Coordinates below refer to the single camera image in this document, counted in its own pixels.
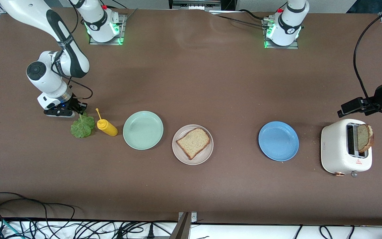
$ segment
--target bread crust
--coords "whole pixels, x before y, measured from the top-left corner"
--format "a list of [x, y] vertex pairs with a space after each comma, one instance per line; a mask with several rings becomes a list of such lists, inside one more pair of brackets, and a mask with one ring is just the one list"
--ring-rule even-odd
[[369, 138], [368, 138], [368, 143], [365, 145], [365, 147], [363, 147], [361, 150], [358, 150], [359, 153], [363, 153], [367, 151], [370, 147], [374, 146], [374, 133], [373, 133], [372, 127], [368, 124], [362, 124], [362, 125], [367, 128]]
[[[182, 148], [182, 146], [178, 143], [178, 141], [181, 140], [181, 139], [183, 139], [183, 138], [185, 138], [190, 132], [192, 132], [193, 130], [196, 130], [196, 129], [198, 129], [198, 128], [199, 128], [199, 129], [202, 129], [202, 130], [206, 133], [207, 137], [209, 138], [209, 141], [207, 142], [207, 144], [206, 144], [201, 150], [199, 150], [199, 151], [194, 155], [194, 157], [191, 158], [191, 156], [187, 153], [187, 151], [185, 151], [184, 148]], [[179, 147], [180, 147], [180, 148], [182, 149], [182, 151], [187, 155], [187, 157], [188, 157], [189, 160], [194, 159], [195, 156], [197, 156], [197, 154], [199, 154], [201, 151], [203, 151], [203, 150], [210, 144], [210, 136], [209, 136], [209, 134], [206, 132], [206, 130], [204, 130], [203, 128], [200, 128], [200, 127], [196, 127], [196, 128], [193, 129], [193, 130], [190, 130], [186, 135], [184, 135], [184, 137], [182, 137], [182, 138], [180, 138], [180, 139], [178, 139], [178, 140], [176, 141], [176, 144], [179, 145]]]

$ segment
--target green lettuce leaf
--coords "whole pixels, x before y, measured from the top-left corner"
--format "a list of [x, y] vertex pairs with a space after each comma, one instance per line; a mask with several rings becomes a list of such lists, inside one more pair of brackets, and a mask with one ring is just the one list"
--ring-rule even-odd
[[87, 116], [86, 112], [79, 115], [78, 120], [73, 122], [70, 127], [70, 133], [76, 138], [85, 138], [91, 135], [91, 131], [95, 127], [94, 117]]

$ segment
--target white toaster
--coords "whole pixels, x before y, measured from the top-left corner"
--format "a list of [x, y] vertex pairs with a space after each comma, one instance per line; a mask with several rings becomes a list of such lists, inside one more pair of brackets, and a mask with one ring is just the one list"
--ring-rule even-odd
[[372, 147], [363, 153], [357, 150], [357, 127], [360, 120], [343, 119], [322, 129], [321, 162], [336, 176], [367, 171], [372, 165]]

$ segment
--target white floor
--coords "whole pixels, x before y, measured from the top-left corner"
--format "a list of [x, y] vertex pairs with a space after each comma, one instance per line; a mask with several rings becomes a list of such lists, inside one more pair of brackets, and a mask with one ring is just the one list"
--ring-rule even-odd
[[[75, 235], [75, 230], [84, 233], [80, 236], [80, 238], [86, 238], [89, 236], [92, 231], [86, 230], [82, 227], [81, 230], [79, 228], [81, 226], [75, 225], [74, 223], [80, 223], [80, 222], [70, 222], [67, 226], [70, 225], [70, 227], [65, 227], [62, 230], [60, 230], [57, 233], [57, 236], [60, 239], [73, 239]], [[55, 226], [64, 226], [66, 223], [63, 221], [50, 221], [50, 225]], [[96, 224], [92, 228], [96, 230], [101, 225], [105, 224], [105, 222], [100, 222], [99, 224]], [[115, 227], [113, 224], [109, 224], [108, 226], [105, 226], [101, 228], [98, 232], [109, 232], [112, 230], [117, 229], [120, 226], [121, 222], [116, 222]], [[159, 226], [163, 227], [167, 231], [171, 232], [173, 231], [176, 223], [157, 223]], [[20, 223], [18, 221], [10, 222], [10, 225], [17, 230], [18, 232], [21, 232], [20, 229]], [[39, 227], [46, 226], [45, 221], [39, 222]], [[128, 238], [129, 239], [143, 239], [146, 238], [149, 231], [149, 224], [144, 225], [143, 229], [144, 231], [141, 233], [129, 233]], [[24, 230], [29, 229], [29, 222], [24, 221], [23, 222]], [[206, 236], [208, 236], [208, 239], [251, 239], [251, 238], [268, 238], [268, 239], [293, 239], [299, 226], [271, 226], [271, 225], [192, 225], [191, 226], [191, 232], [190, 232], [190, 239], [201, 239]], [[351, 227], [347, 226], [328, 226], [328, 229], [330, 230], [330, 233], [334, 239], [347, 239], [349, 236], [349, 233], [351, 231]], [[42, 231], [46, 234], [44, 236], [41, 233], [38, 233], [36, 235], [36, 239], [56, 239], [56, 237], [52, 236], [52, 233], [47, 228], [42, 229]], [[5, 236], [12, 235], [14, 232], [9, 229], [8, 227], [5, 227], [3, 230], [3, 234]], [[155, 236], [168, 236], [167, 233], [160, 230], [157, 227], [154, 227], [154, 234]], [[113, 233], [107, 233], [100, 235], [100, 239], [111, 239], [113, 236]], [[299, 233], [298, 236], [299, 239], [323, 239], [321, 234], [319, 233], [319, 227], [318, 226], [303, 226], [302, 230]], [[97, 235], [91, 236], [89, 239], [99, 239]], [[382, 227], [356, 227], [353, 233], [353, 236], [351, 239], [382, 239]]]

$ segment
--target plate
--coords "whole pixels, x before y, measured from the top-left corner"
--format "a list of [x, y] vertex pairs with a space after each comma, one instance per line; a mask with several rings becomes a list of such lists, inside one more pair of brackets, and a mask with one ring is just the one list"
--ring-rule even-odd
[[287, 161], [296, 155], [299, 141], [291, 126], [284, 122], [272, 121], [260, 130], [259, 146], [270, 159]]
[[153, 112], [141, 111], [131, 115], [123, 126], [126, 143], [138, 150], [154, 147], [163, 136], [163, 123]]
[[[188, 156], [185, 154], [185, 152], [182, 150], [182, 148], [179, 147], [179, 145], [176, 143], [176, 141], [181, 139], [182, 137], [184, 137], [188, 132], [190, 132], [191, 130], [193, 130], [195, 128], [202, 128], [204, 131], [206, 131], [206, 133], [210, 137], [210, 143], [209, 143], [209, 145], [206, 146], [206, 148], [204, 148], [200, 153], [198, 153], [194, 157], [194, 159], [190, 160], [190, 159], [188, 159]], [[213, 152], [213, 138], [212, 138], [212, 135], [210, 134], [210, 132], [206, 128], [204, 128], [200, 125], [197, 125], [197, 124], [188, 124], [188, 125], [185, 125], [184, 127], [180, 128], [176, 132], [176, 134], [173, 136], [172, 150], [173, 150], [173, 153], [175, 154], [176, 158], [179, 159], [179, 161], [181, 161], [185, 164], [188, 164], [188, 165], [199, 165], [199, 164], [205, 162], [210, 157], [210, 155], [212, 154], [212, 152]]]

